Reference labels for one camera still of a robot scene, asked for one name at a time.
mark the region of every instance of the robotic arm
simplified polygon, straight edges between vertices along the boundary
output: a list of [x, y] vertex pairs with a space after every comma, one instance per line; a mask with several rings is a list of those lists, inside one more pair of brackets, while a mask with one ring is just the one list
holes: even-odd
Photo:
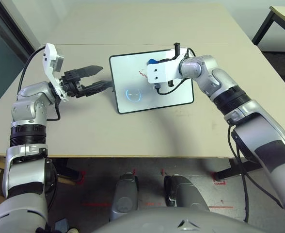
[[43, 66], [50, 83], [25, 87], [12, 106], [10, 147], [6, 153], [2, 184], [7, 200], [0, 205], [0, 233], [48, 230], [50, 206], [47, 206], [46, 193], [57, 183], [46, 144], [48, 107], [55, 104], [58, 112], [60, 100], [67, 102], [68, 97], [90, 96], [112, 87], [111, 81], [99, 81], [87, 87], [80, 84], [81, 78], [102, 70], [98, 66], [67, 71], [59, 79], [54, 72], [60, 71], [62, 63], [63, 56], [57, 53], [54, 45], [46, 44]]
[[[165, 71], [175, 68], [176, 72]], [[285, 131], [248, 97], [238, 84], [210, 56], [190, 57], [189, 50], [177, 58], [149, 64], [148, 81], [159, 92], [160, 82], [190, 78], [223, 113], [232, 138], [245, 158], [260, 163], [285, 208]]]
[[[155, 84], [158, 92], [160, 83], [163, 82], [169, 82], [169, 86], [173, 86], [174, 79], [191, 78], [196, 81], [199, 88], [224, 114], [227, 123], [235, 126], [231, 135], [236, 144], [247, 159], [262, 165], [285, 208], [283, 128], [256, 101], [251, 100], [225, 71], [218, 68], [213, 57], [190, 57], [189, 50], [180, 55], [179, 46], [175, 51], [173, 59], [164, 59], [148, 65], [148, 81]], [[7, 200], [0, 205], [0, 233], [50, 232], [45, 194], [56, 185], [57, 174], [48, 159], [47, 108], [55, 104], [58, 110], [59, 101], [68, 101], [68, 96], [89, 96], [112, 87], [111, 81], [99, 81], [87, 87], [79, 83], [82, 77], [94, 75], [102, 69], [97, 66], [71, 70], [65, 72], [60, 79], [56, 78], [54, 72], [60, 71], [62, 62], [63, 57], [55, 47], [47, 44], [43, 65], [50, 83], [42, 82], [25, 87], [13, 104], [10, 147], [7, 150], [3, 176], [3, 192]], [[170, 218], [160, 217], [167, 213], [172, 214]], [[177, 218], [183, 216], [186, 219], [190, 214], [190, 210], [178, 208], [176, 211], [174, 208], [154, 210], [153, 215], [142, 211], [140, 216], [132, 218], [132, 222], [160, 218], [159, 222], [173, 224]], [[195, 218], [203, 222], [206, 222], [205, 219], [209, 216], [215, 224], [230, 221], [233, 229], [243, 226], [251, 228], [249, 232], [259, 232], [247, 224], [210, 212], [195, 214]], [[106, 231], [103, 229], [103, 232], [125, 232], [125, 229], [118, 230], [120, 223], [114, 224], [113, 221], [110, 226], [111, 231], [107, 230], [108, 227]]]

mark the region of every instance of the wire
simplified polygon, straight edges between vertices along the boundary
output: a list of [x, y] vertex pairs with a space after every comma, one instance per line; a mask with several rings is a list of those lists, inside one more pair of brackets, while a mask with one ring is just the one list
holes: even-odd
[[239, 171], [241, 173], [241, 179], [243, 181], [244, 194], [245, 194], [245, 219], [244, 219], [244, 222], [248, 222], [248, 219], [249, 219], [249, 197], [248, 197], [248, 190], [247, 190], [247, 185], [246, 185], [246, 180], [245, 180], [245, 175], [244, 175], [244, 169], [243, 169], [243, 165], [241, 163], [241, 159], [240, 158], [238, 159], [238, 156], [235, 154], [235, 151], [233, 150], [231, 140], [230, 140], [230, 131], [231, 131], [231, 126], [229, 126], [229, 128], [228, 128], [228, 135], [227, 135], [228, 143], [229, 143], [229, 147], [230, 147], [234, 157], [237, 160]]
[[185, 80], [188, 80], [188, 79], [189, 79], [189, 78], [183, 79], [173, 90], [171, 90], [171, 91], [169, 91], [169, 92], [166, 92], [166, 93], [160, 93], [160, 88], [156, 88], [157, 93], [158, 93], [159, 95], [168, 95], [168, 94], [172, 93], [173, 91], [175, 91]]
[[240, 170], [240, 173], [241, 173], [241, 179], [243, 181], [244, 193], [245, 193], [245, 219], [244, 219], [244, 222], [248, 222], [248, 219], [249, 219], [248, 190], [247, 190], [247, 184], [246, 184], [246, 179], [245, 179], [243, 165], [242, 165], [242, 162], [241, 162], [241, 159], [240, 159], [239, 148], [238, 148], [237, 145], [236, 145], [236, 150], [237, 150], [238, 166], [239, 166], [239, 170]]
[[265, 190], [264, 188], [262, 188], [256, 181], [253, 180], [253, 178], [248, 174], [248, 172], [246, 171], [246, 169], [243, 167], [243, 164], [241, 162], [241, 158], [239, 155], [239, 148], [237, 147], [237, 155], [235, 154], [235, 151], [233, 150], [232, 144], [231, 144], [231, 140], [230, 140], [230, 131], [231, 131], [231, 127], [229, 126], [228, 128], [228, 144], [229, 147], [231, 149], [231, 152], [233, 153], [234, 157], [236, 158], [238, 164], [241, 164], [242, 170], [243, 170], [243, 174], [259, 189], [261, 190], [264, 194], [266, 194], [268, 197], [270, 197], [273, 201], [276, 202], [276, 204], [280, 207], [282, 207], [282, 204], [280, 203], [280, 201], [275, 198], [271, 193], [269, 193], [267, 190]]
[[18, 87], [17, 87], [17, 94], [20, 92], [21, 90], [21, 87], [22, 87], [22, 83], [23, 83], [23, 79], [24, 79], [24, 75], [25, 75], [25, 72], [26, 72], [26, 69], [28, 67], [28, 65], [30, 64], [31, 60], [34, 58], [34, 56], [39, 53], [41, 50], [44, 50], [45, 49], [45, 46], [43, 46], [42, 48], [36, 50], [35, 52], [33, 52], [30, 57], [27, 59], [24, 67], [23, 67], [23, 70], [22, 70], [22, 74], [21, 74], [21, 77], [20, 77], [20, 81], [18, 83]]
[[47, 121], [57, 121], [61, 119], [61, 114], [60, 114], [60, 109], [59, 109], [60, 102], [61, 102], [61, 98], [59, 96], [56, 96], [55, 101], [54, 101], [54, 106], [55, 106], [57, 118], [47, 119]]
[[271, 199], [273, 199], [276, 204], [283, 209], [282, 204], [280, 203], [280, 201], [274, 197], [271, 193], [269, 193], [267, 190], [265, 190], [264, 188], [262, 188], [256, 181], [254, 181], [251, 176], [248, 174], [248, 172], [245, 172], [245, 176], [247, 176], [247, 178], [259, 189], [261, 190], [263, 193], [265, 193], [266, 195], [268, 195]]
[[53, 164], [53, 169], [54, 169], [54, 179], [55, 179], [55, 186], [54, 186], [54, 191], [53, 191], [53, 195], [51, 197], [51, 200], [50, 200], [50, 203], [49, 205], [47, 206], [47, 210], [50, 211], [54, 201], [55, 201], [55, 198], [56, 198], [56, 193], [57, 193], [57, 186], [58, 186], [58, 176], [57, 176], [57, 170]]
[[191, 48], [187, 48], [186, 55], [189, 57], [189, 50], [191, 51], [191, 53], [193, 54], [193, 56], [196, 57], [195, 52], [194, 52]]

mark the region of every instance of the wall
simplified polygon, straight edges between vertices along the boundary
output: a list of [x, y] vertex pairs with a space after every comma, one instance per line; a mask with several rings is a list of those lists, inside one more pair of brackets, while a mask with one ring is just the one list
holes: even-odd
[[[131, 0], [130, 2], [180, 2], [180, 0]], [[182, 0], [215, 2], [214, 0]], [[35, 48], [68, 14], [70, 9], [84, 2], [129, 2], [129, 0], [2, 0], [14, 20]], [[285, 6], [285, 0], [218, 0], [252, 39], [269, 13], [270, 5]], [[263, 51], [285, 51], [285, 31], [273, 23], [259, 44]]]

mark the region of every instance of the white mounting plate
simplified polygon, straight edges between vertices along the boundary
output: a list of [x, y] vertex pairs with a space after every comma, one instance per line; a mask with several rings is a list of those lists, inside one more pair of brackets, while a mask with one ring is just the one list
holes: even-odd
[[44, 51], [44, 56], [42, 58], [42, 64], [44, 66], [44, 71], [46, 76], [49, 78], [50, 82], [52, 83], [56, 93], [61, 98], [62, 101], [67, 102], [67, 94], [62, 89], [60, 85], [60, 80], [54, 76], [54, 71], [56, 69], [56, 65], [58, 59], [61, 57], [56, 51], [56, 48], [53, 44], [47, 43]]
[[173, 79], [183, 79], [179, 73], [179, 64], [184, 57], [185, 53], [182, 53], [174, 60], [149, 64], [147, 66], [148, 82], [164, 83]]

